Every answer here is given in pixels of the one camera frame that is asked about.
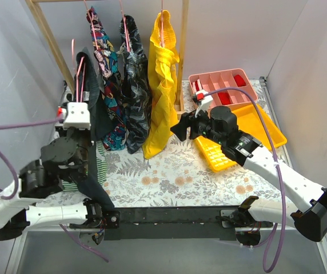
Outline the dark navy shorts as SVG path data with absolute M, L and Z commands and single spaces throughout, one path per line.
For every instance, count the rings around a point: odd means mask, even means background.
M 114 204 L 107 192 L 97 181 L 96 142 L 98 140 L 102 141 L 102 139 L 112 131 L 112 122 L 107 114 L 107 107 L 101 97 L 93 59 L 87 47 L 84 47 L 77 53 L 76 59 L 80 59 L 81 55 L 85 56 L 86 70 L 83 86 L 83 101 L 88 104 L 88 109 L 90 111 L 90 135 L 92 146 L 89 148 L 87 179 L 82 183 L 78 183 L 78 190 L 87 197 L 97 201 L 104 210 L 108 211 L 114 209 Z

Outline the pink wire hanger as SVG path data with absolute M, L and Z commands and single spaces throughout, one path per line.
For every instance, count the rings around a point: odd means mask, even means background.
M 80 59 L 76 59 L 76 65 L 74 65 L 75 72 L 75 101 L 77 103 L 83 102 L 83 86 L 85 81 L 85 56 L 81 55 Z

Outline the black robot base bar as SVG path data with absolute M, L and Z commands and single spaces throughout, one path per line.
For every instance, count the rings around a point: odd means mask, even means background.
M 105 240 L 220 239 L 234 241 L 236 228 L 257 222 L 237 205 L 208 207 L 129 207 L 102 213 L 102 220 L 70 224 L 83 231 L 104 230 Z

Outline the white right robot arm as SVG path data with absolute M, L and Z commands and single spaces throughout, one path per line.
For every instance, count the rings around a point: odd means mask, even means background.
M 228 159 L 284 190 L 288 198 L 283 205 L 250 196 L 233 213 L 223 216 L 223 221 L 239 227 L 268 221 L 293 227 L 314 242 L 324 238 L 327 233 L 327 188 L 305 178 L 283 161 L 274 160 L 259 140 L 238 128 L 237 117 L 228 107 L 215 107 L 211 112 L 186 112 L 170 130 L 180 141 L 202 136 L 217 143 Z

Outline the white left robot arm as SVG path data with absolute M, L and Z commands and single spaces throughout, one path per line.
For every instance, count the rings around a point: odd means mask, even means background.
M 61 134 L 41 148 L 41 156 L 16 174 L 0 192 L 0 241 L 15 239 L 37 227 L 74 224 L 97 228 L 114 209 L 98 183 L 96 142 L 89 130 L 57 128 Z M 77 186 L 86 197 L 73 205 L 38 207 L 52 194 L 63 191 L 63 182 Z

